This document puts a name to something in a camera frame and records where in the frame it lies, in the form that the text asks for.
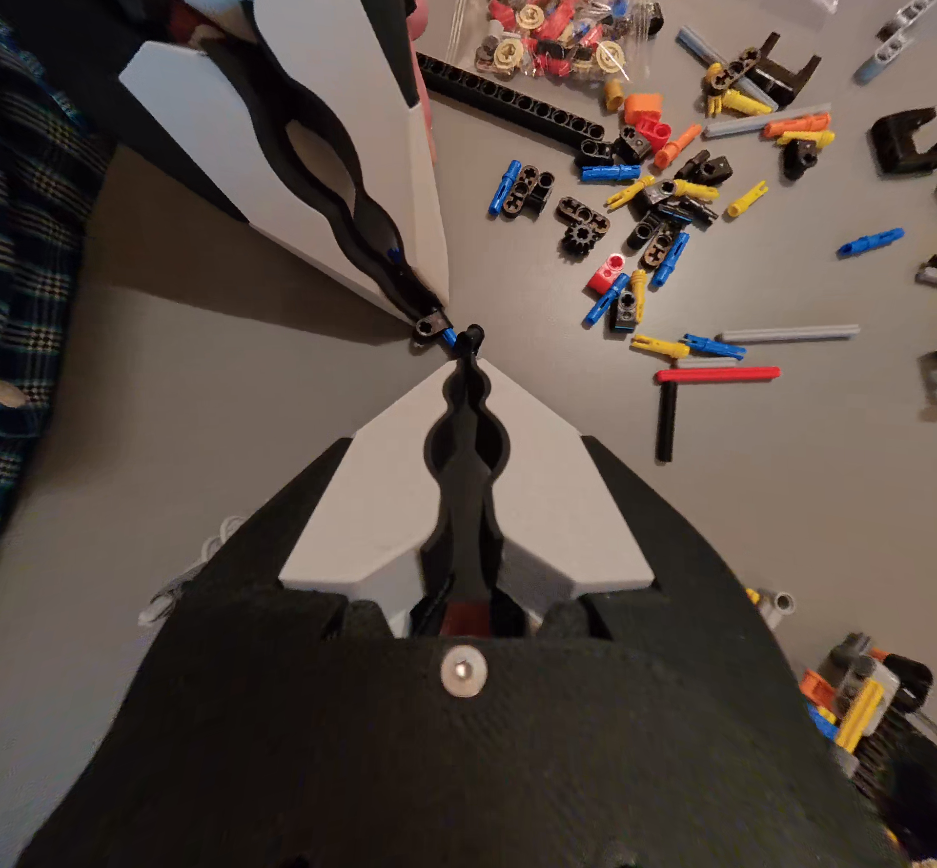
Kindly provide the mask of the person's left hand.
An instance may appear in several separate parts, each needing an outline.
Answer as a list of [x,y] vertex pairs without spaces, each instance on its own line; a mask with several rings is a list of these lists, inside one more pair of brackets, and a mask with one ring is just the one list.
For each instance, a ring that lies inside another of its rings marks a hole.
[[405,8],[407,14],[407,33],[410,42],[420,105],[425,119],[428,148],[430,151],[431,162],[436,164],[437,150],[432,130],[432,117],[430,102],[428,99],[428,90],[416,57],[415,45],[416,41],[422,37],[428,26],[428,2],[427,0],[405,0]]

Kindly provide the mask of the dark lego part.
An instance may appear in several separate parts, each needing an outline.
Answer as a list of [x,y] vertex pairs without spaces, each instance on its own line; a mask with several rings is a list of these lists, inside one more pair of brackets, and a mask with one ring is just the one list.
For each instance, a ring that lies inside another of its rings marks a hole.
[[936,858],[936,746],[908,717],[887,712],[855,750],[851,782],[913,862]]

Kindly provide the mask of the clear bag of lego parts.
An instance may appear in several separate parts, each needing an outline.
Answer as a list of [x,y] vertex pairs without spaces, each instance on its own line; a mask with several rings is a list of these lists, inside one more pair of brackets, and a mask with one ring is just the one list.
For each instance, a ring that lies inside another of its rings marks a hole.
[[654,0],[455,0],[446,60],[509,80],[635,84],[662,27]]

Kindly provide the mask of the black lego bracket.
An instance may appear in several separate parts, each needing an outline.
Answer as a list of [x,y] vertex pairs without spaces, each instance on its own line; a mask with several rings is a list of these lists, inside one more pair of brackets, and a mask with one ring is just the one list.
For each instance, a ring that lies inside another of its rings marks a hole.
[[935,120],[934,106],[896,112],[873,123],[870,138],[878,170],[886,176],[924,175],[936,170],[936,145],[917,148],[917,131]]
[[822,57],[813,55],[800,70],[791,71],[770,58],[770,53],[778,42],[779,32],[771,32],[760,46],[759,58],[749,70],[748,78],[775,101],[779,109],[784,109],[795,101],[810,81]]

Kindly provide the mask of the grey lego liftarm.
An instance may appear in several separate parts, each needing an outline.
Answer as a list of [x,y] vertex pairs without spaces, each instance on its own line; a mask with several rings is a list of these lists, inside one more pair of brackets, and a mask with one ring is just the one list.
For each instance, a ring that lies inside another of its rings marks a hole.
[[913,27],[933,6],[936,0],[910,0],[899,8],[896,14],[876,33],[880,42],[895,37],[898,33]]
[[853,74],[853,81],[860,86],[868,85],[884,70],[896,61],[897,57],[915,42],[912,37],[897,33],[882,45],[859,66]]

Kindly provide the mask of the black connector with blue pin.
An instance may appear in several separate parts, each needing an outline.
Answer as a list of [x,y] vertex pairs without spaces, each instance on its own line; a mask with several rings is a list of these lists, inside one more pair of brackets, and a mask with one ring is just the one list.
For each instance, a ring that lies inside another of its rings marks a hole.
[[415,321],[414,335],[422,343],[432,340],[444,343],[448,349],[455,351],[457,333],[451,320],[442,308],[438,297],[434,296],[416,276],[414,270],[406,261],[404,251],[400,247],[388,249],[386,256],[392,265],[392,277],[400,290],[404,301],[413,311],[424,311]]

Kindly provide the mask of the blue lego pin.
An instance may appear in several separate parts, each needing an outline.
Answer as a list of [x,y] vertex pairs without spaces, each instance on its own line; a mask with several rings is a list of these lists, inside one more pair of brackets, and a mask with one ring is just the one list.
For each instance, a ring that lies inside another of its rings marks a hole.
[[865,235],[838,247],[836,256],[838,259],[846,259],[881,250],[900,241],[904,236],[905,231],[901,227]]

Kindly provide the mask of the blue plaid clothing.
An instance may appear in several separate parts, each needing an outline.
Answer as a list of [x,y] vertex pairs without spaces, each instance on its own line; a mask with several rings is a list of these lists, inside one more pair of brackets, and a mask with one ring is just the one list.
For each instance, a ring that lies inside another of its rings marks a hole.
[[114,143],[1,21],[1,526],[50,425]]

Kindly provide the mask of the long black lego beam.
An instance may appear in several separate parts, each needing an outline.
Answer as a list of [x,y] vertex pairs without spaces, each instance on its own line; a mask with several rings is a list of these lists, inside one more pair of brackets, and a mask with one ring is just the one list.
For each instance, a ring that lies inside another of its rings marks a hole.
[[430,92],[553,140],[575,153],[579,164],[614,163],[614,146],[605,142],[602,125],[445,61],[416,57]]

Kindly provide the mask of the pile of small lego pieces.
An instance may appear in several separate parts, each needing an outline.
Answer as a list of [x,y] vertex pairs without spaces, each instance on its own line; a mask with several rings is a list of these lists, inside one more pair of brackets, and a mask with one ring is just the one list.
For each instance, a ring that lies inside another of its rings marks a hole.
[[721,185],[733,175],[725,156],[713,156],[709,149],[699,148],[672,177],[664,176],[696,138],[762,135],[779,145],[783,174],[794,182],[814,166],[820,151],[834,137],[827,133],[829,104],[797,112],[792,109],[793,102],[779,109],[748,78],[761,45],[745,49],[727,63],[692,28],[680,28],[675,41],[707,66],[701,101],[706,121],[674,136],[661,120],[662,98],[658,94],[629,96],[622,109],[614,163],[586,166],[576,162],[582,183],[623,181],[607,199],[605,212],[569,195],[556,203],[556,217],[565,227],[561,255],[575,260],[590,256],[595,245],[603,242],[612,211],[633,206],[639,218],[623,243],[623,252],[612,253],[588,282],[587,289],[597,300],[583,323],[586,328],[608,318],[612,330],[633,333],[643,317],[646,290],[658,290],[670,278],[689,241],[689,231],[706,229],[718,219],[713,206],[718,203]]

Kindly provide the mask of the red lego axle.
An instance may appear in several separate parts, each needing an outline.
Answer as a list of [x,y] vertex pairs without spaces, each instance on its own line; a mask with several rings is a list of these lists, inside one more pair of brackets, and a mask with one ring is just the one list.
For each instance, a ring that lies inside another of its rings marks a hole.
[[767,383],[778,379],[778,367],[716,367],[659,370],[656,384]]

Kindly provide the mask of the grey yellow lego connector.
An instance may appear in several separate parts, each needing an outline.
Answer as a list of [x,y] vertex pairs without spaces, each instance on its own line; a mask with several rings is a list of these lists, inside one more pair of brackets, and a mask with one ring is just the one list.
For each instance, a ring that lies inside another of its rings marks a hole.
[[746,588],[746,595],[768,629],[774,631],[786,618],[794,615],[796,604],[790,593],[767,589]]

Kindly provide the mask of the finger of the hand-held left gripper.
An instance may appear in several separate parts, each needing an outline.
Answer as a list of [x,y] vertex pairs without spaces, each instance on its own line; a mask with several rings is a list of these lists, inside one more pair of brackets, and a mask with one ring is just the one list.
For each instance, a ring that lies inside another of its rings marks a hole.
[[399,247],[450,300],[448,249],[419,95],[407,101],[367,15],[338,0],[253,0],[256,29],[284,73],[331,112],[354,188],[353,221],[376,256]]
[[255,230],[384,311],[422,316],[355,226],[337,122],[261,36],[146,42],[120,80]]

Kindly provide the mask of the long grey lego axle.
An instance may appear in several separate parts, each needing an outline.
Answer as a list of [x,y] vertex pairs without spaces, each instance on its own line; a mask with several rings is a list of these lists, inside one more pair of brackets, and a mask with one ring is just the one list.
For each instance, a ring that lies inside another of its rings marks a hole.
[[763,343],[816,343],[850,340],[861,332],[859,324],[802,325],[726,330],[717,336],[721,343],[736,345]]

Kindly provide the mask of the black lego axle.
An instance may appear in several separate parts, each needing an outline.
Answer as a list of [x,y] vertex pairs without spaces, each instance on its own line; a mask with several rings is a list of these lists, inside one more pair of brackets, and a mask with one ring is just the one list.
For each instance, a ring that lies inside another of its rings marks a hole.
[[655,459],[660,464],[673,462],[673,442],[678,384],[672,380],[661,382]]

